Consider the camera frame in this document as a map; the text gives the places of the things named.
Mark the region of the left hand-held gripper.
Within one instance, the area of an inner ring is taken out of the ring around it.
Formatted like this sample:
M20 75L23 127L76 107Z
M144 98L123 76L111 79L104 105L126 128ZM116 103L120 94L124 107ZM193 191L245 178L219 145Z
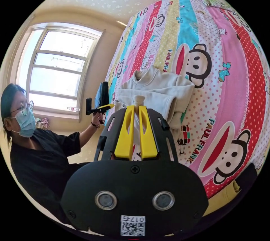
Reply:
M91 114L93 116L95 116L96 114L101 114L102 119L103 119L105 112L112 109L113 107L114 107L114 104L103 105L103 106L91 109Z

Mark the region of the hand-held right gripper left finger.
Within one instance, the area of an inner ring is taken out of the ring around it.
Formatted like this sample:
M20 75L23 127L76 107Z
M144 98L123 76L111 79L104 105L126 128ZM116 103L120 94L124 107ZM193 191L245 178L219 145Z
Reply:
M133 155L134 139L134 105L127 106L124 110L123 122L120 129L114 155L118 159L131 159Z

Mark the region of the person's left hand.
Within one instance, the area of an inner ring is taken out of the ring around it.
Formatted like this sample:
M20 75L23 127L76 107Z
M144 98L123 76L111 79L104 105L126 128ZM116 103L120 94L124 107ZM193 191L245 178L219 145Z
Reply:
M101 125L103 125L104 116L105 114L100 113L100 112L94 113L92 117L92 122L91 122L92 126L99 128Z

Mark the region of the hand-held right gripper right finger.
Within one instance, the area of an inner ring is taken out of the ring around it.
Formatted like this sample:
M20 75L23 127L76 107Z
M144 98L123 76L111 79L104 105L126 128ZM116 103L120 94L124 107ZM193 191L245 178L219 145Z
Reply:
M158 155L152 126L146 106L139 106L139 128L140 128L140 151L141 159L154 159Z

